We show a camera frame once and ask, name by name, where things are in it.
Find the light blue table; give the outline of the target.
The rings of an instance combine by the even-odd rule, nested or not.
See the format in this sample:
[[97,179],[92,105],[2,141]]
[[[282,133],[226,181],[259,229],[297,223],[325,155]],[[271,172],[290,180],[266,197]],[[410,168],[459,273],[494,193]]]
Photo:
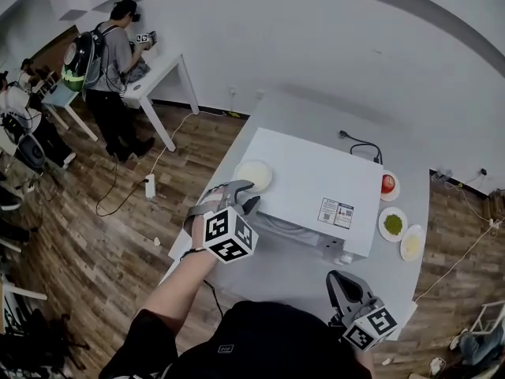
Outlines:
[[41,104],[65,130],[69,130],[69,126],[57,112],[58,108],[64,109],[74,122],[89,136],[89,138],[92,141],[97,142],[99,138],[94,132],[92,132],[92,130],[85,124],[71,106],[78,94],[79,92],[71,90],[64,83],[59,81],[50,87],[49,92],[47,92],[43,97]]

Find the person's left hand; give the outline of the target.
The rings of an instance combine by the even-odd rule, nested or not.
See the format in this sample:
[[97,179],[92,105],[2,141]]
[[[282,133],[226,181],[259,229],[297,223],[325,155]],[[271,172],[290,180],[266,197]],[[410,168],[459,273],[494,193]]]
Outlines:
[[198,253],[204,250],[203,241],[205,234],[205,220],[203,215],[195,216],[191,230],[192,246],[191,251]]

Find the white table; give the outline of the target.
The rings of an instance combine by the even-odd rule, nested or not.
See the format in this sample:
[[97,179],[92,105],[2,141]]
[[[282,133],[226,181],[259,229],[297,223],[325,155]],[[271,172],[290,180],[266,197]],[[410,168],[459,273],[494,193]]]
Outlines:
[[148,62],[148,65],[151,67],[151,71],[138,82],[129,84],[123,94],[123,98],[132,103],[138,103],[141,106],[148,120],[165,144],[165,147],[169,151],[174,152],[176,146],[173,139],[168,135],[165,126],[155,113],[149,95],[158,84],[175,69],[178,72],[181,85],[186,94],[186,99],[194,114],[200,113],[199,104],[182,53],[166,53],[161,56],[153,57]]

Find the grey table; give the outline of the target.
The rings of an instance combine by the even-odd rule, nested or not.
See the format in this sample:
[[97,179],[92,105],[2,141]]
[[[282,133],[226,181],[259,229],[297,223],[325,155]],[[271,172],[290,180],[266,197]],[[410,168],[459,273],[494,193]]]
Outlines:
[[[266,96],[231,145],[210,186],[234,179],[234,170],[259,128],[273,130],[335,148],[383,166],[400,182],[391,202],[402,210],[408,226],[428,221],[429,172],[413,141],[397,126],[380,125],[321,104],[292,96]],[[255,253],[228,265],[219,264],[209,280],[218,289],[253,301],[283,302],[328,320],[334,313],[325,278],[337,268],[365,280],[381,297],[400,327],[411,318],[413,294],[421,260],[401,258],[398,242],[389,242],[378,229],[378,217],[390,205],[380,199],[369,256],[337,265],[315,248],[282,236],[266,235],[254,221],[260,238]]]

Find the person's right forearm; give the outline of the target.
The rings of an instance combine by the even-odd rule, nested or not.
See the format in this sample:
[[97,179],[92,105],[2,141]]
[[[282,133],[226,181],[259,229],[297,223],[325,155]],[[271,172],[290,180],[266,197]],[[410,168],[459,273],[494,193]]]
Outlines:
[[370,351],[361,351],[357,348],[353,349],[355,359],[368,370],[371,379],[376,379],[373,357]]

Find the person's left forearm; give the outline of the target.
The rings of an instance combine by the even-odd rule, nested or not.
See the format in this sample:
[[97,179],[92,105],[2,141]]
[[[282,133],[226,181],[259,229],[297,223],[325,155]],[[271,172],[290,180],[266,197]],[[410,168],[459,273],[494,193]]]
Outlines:
[[186,255],[175,270],[146,299],[147,310],[176,336],[183,327],[200,286],[218,260],[208,251]]

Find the white frame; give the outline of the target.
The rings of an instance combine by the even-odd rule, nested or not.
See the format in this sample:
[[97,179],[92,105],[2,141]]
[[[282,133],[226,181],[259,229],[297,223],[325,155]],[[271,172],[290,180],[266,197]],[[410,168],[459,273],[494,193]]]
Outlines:
[[493,332],[505,318],[505,300],[485,303],[471,328],[476,335],[488,335]]

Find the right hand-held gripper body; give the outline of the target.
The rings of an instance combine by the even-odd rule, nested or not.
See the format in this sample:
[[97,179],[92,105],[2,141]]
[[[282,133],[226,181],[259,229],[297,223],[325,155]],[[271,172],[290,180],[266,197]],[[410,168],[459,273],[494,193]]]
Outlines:
[[369,351],[382,343],[398,327],[381,298],[372,297],[347,313],[337,312],[328,323],[359,351]]

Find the wicker basket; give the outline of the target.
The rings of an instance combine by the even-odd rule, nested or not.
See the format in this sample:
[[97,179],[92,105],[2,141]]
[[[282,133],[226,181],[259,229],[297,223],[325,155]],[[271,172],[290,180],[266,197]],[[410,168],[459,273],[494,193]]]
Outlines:
[[496,189],[488,197],[491,217],[494,220],[505,218],[505,190]]

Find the person's black shirt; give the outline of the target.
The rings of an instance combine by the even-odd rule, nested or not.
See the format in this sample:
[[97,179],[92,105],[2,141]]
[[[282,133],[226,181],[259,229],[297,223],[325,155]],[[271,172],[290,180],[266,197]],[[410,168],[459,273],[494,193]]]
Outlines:
[[179,354],[161,317],[141,310],[99,379],[372,379],[310,313],[274,302],[236,303],[206,342]]

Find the white bowl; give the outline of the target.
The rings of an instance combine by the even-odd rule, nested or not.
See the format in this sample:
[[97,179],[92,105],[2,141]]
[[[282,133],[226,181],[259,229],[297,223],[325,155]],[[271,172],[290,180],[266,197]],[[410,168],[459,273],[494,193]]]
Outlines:
[[234,172],[235,180],[246,180],[253,184],[248,193],[262,193],[273,180],[273,170],[262,160],[249,159],[241,162]]

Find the white microwave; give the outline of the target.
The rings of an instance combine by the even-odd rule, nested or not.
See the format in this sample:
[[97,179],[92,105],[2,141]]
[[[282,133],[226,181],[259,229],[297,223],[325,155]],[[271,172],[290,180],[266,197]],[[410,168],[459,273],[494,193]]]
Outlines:
[[335,148],[259,128],[238,165],[264,161],[273,180],[255,224],[317,249],[337,265],[369,256],[379,210],[383,166]]

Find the grey cloth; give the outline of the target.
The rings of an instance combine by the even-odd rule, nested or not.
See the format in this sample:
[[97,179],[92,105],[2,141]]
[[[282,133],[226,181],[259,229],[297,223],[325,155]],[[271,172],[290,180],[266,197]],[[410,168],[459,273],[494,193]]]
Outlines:
[[145,62],[138,62],[130,71],[127,77],[129,84],[138,82],[151,71],[150,66]]

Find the white plate of pale food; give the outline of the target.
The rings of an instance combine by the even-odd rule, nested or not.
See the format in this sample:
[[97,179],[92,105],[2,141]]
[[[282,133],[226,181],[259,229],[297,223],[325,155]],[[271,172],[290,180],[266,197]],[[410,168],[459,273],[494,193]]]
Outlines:
[[415,261],[423,250],[425,243],[425,230],[421,225],[410,226],[400,243],[400,255],[404,261]]

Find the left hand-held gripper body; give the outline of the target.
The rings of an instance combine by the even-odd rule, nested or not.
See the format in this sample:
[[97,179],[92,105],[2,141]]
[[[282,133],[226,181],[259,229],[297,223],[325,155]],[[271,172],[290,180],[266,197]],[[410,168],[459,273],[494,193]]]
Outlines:
[[251,216],[241,214],[244,203],[240,203],[238,198],[231,200],[227,197],[228,183],[209,189],[189,209],[184,220],[184,230],[191,235],[194,217],[204,216],[203,251],[208,251],[223,264],[253,255],[259,238],[249,223]]

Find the white plate of green beans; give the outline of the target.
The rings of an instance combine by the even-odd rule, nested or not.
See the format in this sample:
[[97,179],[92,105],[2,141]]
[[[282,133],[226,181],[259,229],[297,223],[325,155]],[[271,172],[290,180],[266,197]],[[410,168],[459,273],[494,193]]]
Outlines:
[[377,225],[384,239],[389,242],[400,242],[407,230],[408,222],[402,210],[388,207],[379,214]]

